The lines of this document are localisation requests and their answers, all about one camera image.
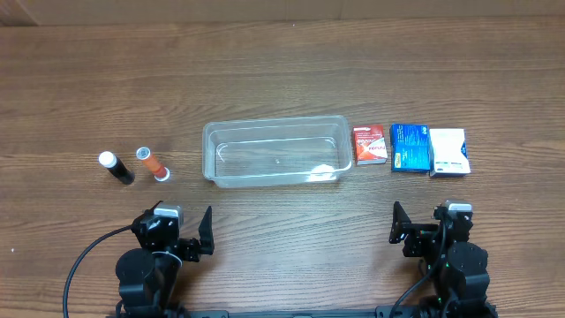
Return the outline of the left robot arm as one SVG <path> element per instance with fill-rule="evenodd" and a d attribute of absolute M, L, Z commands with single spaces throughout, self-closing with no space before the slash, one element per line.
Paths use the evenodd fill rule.
<path fill-rule="evenodd" d="M 184 213 L 178 205 L 158 201 L 135 218 L 131 231 L 139 247 L 123 254 L 115 268 L 121 301 L 118 317 L 188 317 L 171 296 L 177 275 L 186 262 L 198 262 L 215 250 L 212 208 L 199 226 L 198 238 L 181 238 Z"/>

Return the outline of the black tube white cap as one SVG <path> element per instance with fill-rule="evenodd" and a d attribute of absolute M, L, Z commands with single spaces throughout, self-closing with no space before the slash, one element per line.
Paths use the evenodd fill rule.
<path fill-rule="evenodd" d="M 133 183 L 134 174 L 113 153 L 109 151 L 101 152 L 98 156 L 98 162 L 123 184 L 130 185 Z"/>

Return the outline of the orange tube white cap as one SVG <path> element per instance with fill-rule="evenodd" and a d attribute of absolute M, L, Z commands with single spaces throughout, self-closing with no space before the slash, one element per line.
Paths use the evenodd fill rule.
<path fill-rule="evenodd" d="M 157 181 L 164 182 L 170 178 L 170 170 L 155 157 L 150 148 L 138 148 L 136 150 L 136 157 L 151 171 Z"/>

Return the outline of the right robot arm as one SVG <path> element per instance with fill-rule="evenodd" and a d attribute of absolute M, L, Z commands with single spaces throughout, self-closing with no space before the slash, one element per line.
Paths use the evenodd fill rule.
<path fill-rule="evenodd" d="M 384 317 L 496 317 L 487 301 L 490 284 L 487 250 L 469 241 L 472 205 L 446 200 L 433 210 L 438 223 L 414 223 L 400 202 L 393 205 L 388 241 L 404 243 L 405 257 L 419 258 L 422 277 L 392 305 Z"/>

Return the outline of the white medicine box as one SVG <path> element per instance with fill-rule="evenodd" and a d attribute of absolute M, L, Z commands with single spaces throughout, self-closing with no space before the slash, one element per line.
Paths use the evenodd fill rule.
<path fill-rule="evenodd" d="M 463 128 L 433 128 L 429 130 L 429 175 L 461 177 L 471 173 Z"/>

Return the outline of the red medicine box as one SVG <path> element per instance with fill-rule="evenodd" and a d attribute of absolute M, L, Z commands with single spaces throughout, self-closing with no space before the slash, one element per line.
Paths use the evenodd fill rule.
<path fill-rule="evenodd" d="M 352 131 L 357 165 L 382 164 L 388 159 L 388 151 L 382 125 L 358 125 Z"/>

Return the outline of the blue medicine box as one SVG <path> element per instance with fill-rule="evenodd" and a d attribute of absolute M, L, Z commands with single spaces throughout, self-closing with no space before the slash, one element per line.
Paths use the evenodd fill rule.
<path fill-rule="evenodd" d="M 427 125 L 392 124 L 389 134 L 392 171 L 427 173 L 431 169 Z"/>

